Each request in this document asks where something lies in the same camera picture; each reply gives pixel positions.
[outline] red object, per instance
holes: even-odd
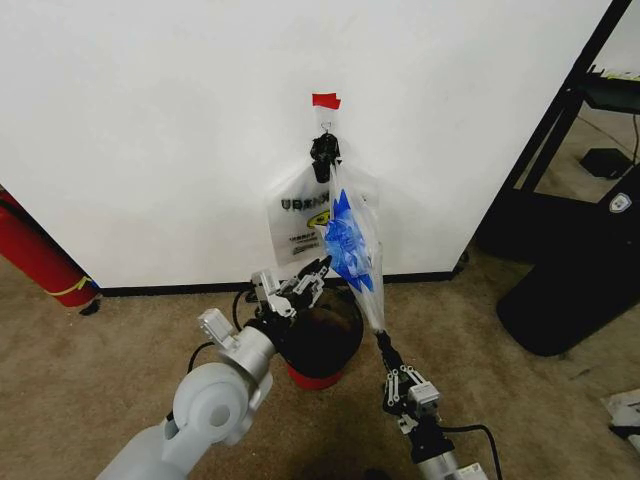
[[[7,192],[1,192],[0,255],[66,307],[92,300],[98,291],[91,279],[26,218],[28,214],[20,204]]]
[[[312,93],[311,102],[314,107],[325,107],[337,110],[340,108],[340,100],[335,93]]]
[[[291,365],[287,365],[289,376],[296,382],[300,388],[304,390],[323,390],[329,388],[331,385],[338,383],[338,380],[342,378],[342,372],[334,373],[333,375],[325,378],[311,378],[305,377]]]

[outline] black base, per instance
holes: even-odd
[[[616,213],[619,194],[629,203]],[[640,167],[586,220],[498,302],[504,327],[537,355],[567,351],[640,300]]]

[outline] red fire extinguisher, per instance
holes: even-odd
[[[91,301],[92,280],[7,192],[0,192],[0,255],[66,307]]]

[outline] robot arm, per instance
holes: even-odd
[[[438,389],[405,365],[385,331],[377,332],[376,337],[387,369],[382,409],[398,417],[400,431],[411,442],[411,459],[422,476],[427,480],[488,480],[478,463],[458,467],[453,442],[440,426]]]
[[[238,443],[271,390],[271,357],[284,347],[298,310],[311,308],[322,294],[330,261],[315,260],[282,285],[268,270],[254,274],[257,318],[235,336],[218,309],[204,312],[200,327],[222,363],[187,374],[173,416],[133,437],[98,480],[184,480],[211,445]]]

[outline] plastic bag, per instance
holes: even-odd
[[[344,278],[374,331],[385,328],[377,184],[344,164],[331,167],[331,215],[323,229],[331,267]]]
[[[278,265],[324,254],[315,227],[327,224],[329,206],[329,183],[318,183],[311,165],[272,189],[267,213]]]

